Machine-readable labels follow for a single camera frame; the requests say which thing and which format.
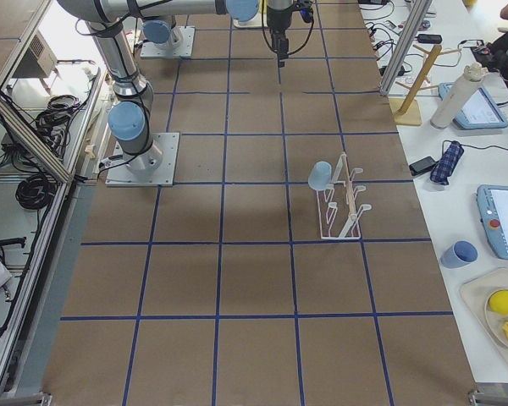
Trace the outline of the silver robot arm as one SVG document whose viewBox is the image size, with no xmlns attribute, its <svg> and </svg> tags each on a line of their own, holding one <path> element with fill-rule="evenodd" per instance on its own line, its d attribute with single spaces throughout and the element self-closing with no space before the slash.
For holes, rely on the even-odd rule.
<svg viewBox="0 0 508 406">
<path fill-rule="evenodd" d="M 248 20 L 257 12 L 258 2 L 240 1 L 61 1 L 69 14 L 86 22 L 114 80 L 119 104 L 108 114 L 108 125 L 123 152 L 124 165 L 133 173 L 156 169 L 163 153 L 150 134 L 153 100 L 151 84 L 140 73 L 126 40 L 123 21 L 136 17 L 173 17 L 177 14 L 229 14 Z"/>
</svg>

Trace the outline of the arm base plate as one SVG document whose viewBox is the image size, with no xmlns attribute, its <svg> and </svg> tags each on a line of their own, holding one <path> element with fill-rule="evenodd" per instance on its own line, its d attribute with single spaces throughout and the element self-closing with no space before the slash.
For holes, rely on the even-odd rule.
<svg viewBox="0 0 508 406">
<path fill-rule="evenodd" d="M 152 147 L 125 164 L 131 156 L 120 158 L 107 171 L 108 187 L 172 186 L 179 149 L 179 133 L 151 133 Z"/>
<path fill-rule="evenodd" d="M 148 21 L 143 26 L 145 42 L 141 49 L 144 59 L 190 58 L 195 36 L 194 26 L 171 28 L 165 21 Z"/>
</svg>

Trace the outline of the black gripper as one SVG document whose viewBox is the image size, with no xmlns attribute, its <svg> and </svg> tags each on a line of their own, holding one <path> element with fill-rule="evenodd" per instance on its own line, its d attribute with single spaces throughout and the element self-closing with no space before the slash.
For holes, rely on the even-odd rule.
<svg viewBox="0 0 508 406">
<path fill-rule="evenodd" d="M 289 51 L 286 30 L 290 27 L 290 5 L 288 3 L 269 3 L 266 8 L 267 27 L 271 36 L 271 48 L 277 54 L 278 67 L 285 66 Z"/>
</svg>

